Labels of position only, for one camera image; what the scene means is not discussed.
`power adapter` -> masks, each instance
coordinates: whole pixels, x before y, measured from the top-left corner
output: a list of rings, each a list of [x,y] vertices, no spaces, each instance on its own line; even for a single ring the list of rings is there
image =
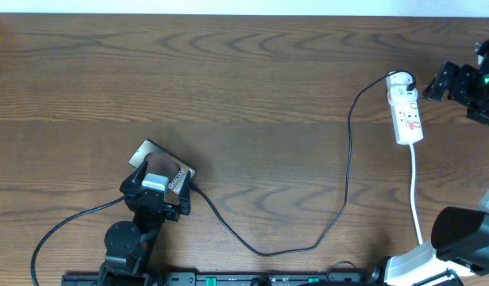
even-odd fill
[[[420,141],[422,136],[419,118],[418,91],[411,88],[412,76],[406,72],[388,76],[387,101],[391,105],[396,143],[409,145]]]

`power strip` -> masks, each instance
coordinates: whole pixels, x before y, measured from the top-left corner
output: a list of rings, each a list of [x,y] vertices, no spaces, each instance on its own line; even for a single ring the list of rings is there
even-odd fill
[[[387,101],[391,105],[396,143],[400,145],[413,144],[423,138],[416,103],[418,91],[415,88],[412,91],[407,90],[412,80],[406,72],[394,74],[386,79]]]

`power strip outlet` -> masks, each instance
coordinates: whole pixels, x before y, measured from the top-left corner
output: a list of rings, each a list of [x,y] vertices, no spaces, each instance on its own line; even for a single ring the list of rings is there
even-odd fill
[[[391,105],[393,126],[395,127],[396,143],[409,145],[423,138],[421,119],[416,100],[418,91],[414,88],[407,90],[412,83],[412,77],[406,72],[400,72],[386,78],[387,101]]]

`black power cord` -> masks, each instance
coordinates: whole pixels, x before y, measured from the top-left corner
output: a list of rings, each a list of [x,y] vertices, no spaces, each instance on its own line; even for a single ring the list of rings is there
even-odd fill
[[[408,71],[393,71],[393,72],[391,72],[391,73],[389,73],[387,75],[384,75],[381,78],[377,79],[372,84],[368,85],[362,91],[360,91],[360,93],[357,94],[356,99],[354,99],[354,103],[350,106],[350,110],[348,111],[348,117],[347,117],[347,125],[348,125],[348,161],[347,161],[347,176],[345,177],[345,197],[344,197],[344,201],[343,201],[343,206],[341,206],[341,210],[338,213],[338,215],[336,216],[336,218],[334,218],[334,220],[331,222],[331,224],[329,224],[329,226],[325,230],[324,234],[321,235],[321,237],[317,240],[317,242],[315,242],[314,245],[312,245],[310,247],[305,247],[305,248],[282,250],[282,251],[278,251],[278,252],[274,252],[274,253],[262,253],[262,252],[258,251],[257,249],[254,249],[251,245],[249,245],[243,238],[241,238],[239,236],[239,234],[236,233],[236,231],[234,231],[232,229],[232,227],[229,226],[229,224],[221,216],[221,214],[218,211],[218,209],[214,206],[213,202],[211,202],[210,198],[206,194],[204,194],[204,192],[202,192],[201,189],[198,188],[198,186],[196,184],[194,184],[194,183],[191,184],[192,191],[195,191],[195,192],[199,193],[206,200],[206,202],[210,205],[211,210],[213,210],[214,214],[216,215],[217,219],[221,222],[221,224],[234,237],[237,238],[237,240],[240,243],[242,243],[248,250],[250,250],[251,252],[253,252],[254,254],[256,254],[256,255],[258,255],[260,257],[274,257],[274,256],[278,256],[278,255],[282,255],[282,254],[287,254],[287,253],[306,252],[306,251],[311,251],[311,250],[316,249],[321,244],[321,242],[324,240],[325,236],[329,233],[329,231],[333,228],[333,226],[337,223],[338,219],[343,214],[343,212],[345,210],[345,207],[347,206],[347,198],[348,198],[348,177],[350,176],[350,160],[351,160],[351,157],[352,157],[352,127],[350,126],[350,118],[351,118],[351,115],[352,115],[352,111],[354,110],[354,107],[356,106],[357,99],[359,99],[359,97],[365,91],[367,91],[370,87],[373,87],[374,85],[376,85],[379,81],[381,81],[383,79],[386,79],[387,77],[389,77],[391,75],[395,75],[395,74],[397,74],[399,72],[406,72],[407,74],[409,74],[410,76],[412,76],[412,83],[409,84],[409,86],[407,87],[407,90],[408,91],[412,91],[415,88],[415,84],[416,84],[416,79],[415,79],[414,75],[412,75]]]
[[[64,226],[65,224],[69,223],[70,221],[72,221],[76,218],[79,218],[83,215],[88,215],[88,214],[94,213],[95,211],[103,210],[104,208],[107,208],[107,207],[111,207],[111,206],[115,205],[116,203],[121,202],[123,199],[125,199],[124,195],[121,198],[116,199],[110,203],[106,203],[104,205],[101,205],[100,207],[94,207],[90,210],[81,211],[78,214],[74,214],[70,218],[67,218],[67,219],[63,220],[62,222],[58,223],[57,226],[54,226],[49,232],[47,232],[47,234],[44,236],[44,238],[42,238],[40,240],[40,242],[38,242],[38,245],[35,248],[35,251],[33,252],[33,256],[31,257],[31,279],[33,280],[33,285],[39,286],[38,279],[37,279],[36,263],[37,263],[38,253],[40,252],[40,248],[44,245],[44,243],[47,241],[47,239],[50,238],[51,235],[54,234],[54,232],[56,232],[56,230],[58,230],[61,226]]]

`wooden table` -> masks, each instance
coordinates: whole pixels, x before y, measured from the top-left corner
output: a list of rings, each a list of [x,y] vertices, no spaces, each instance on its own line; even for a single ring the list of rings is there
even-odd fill
[[[0,14],[0,285],[31,284],[34,247],[69,215],[120,196],[149,137],[198,169],[196,181],[264,252],[308,246],[339,211],[356,93],[395,69],[421,90],[441,64],[474,64],[489,19]],[[447,206],[489,187],[489,127],[454,102],[421,102],[423,237]],[[161,231],[154,263],[199,271],[360,267],[416,246],[410,155],[395,144],[386,84],[353,113],[348,207],[318,249],[262,258],[199,195]],[[66,225],[37,261],[41,285],[94,272],[121,203]],[[489,285],[488,277],[471,280]]]

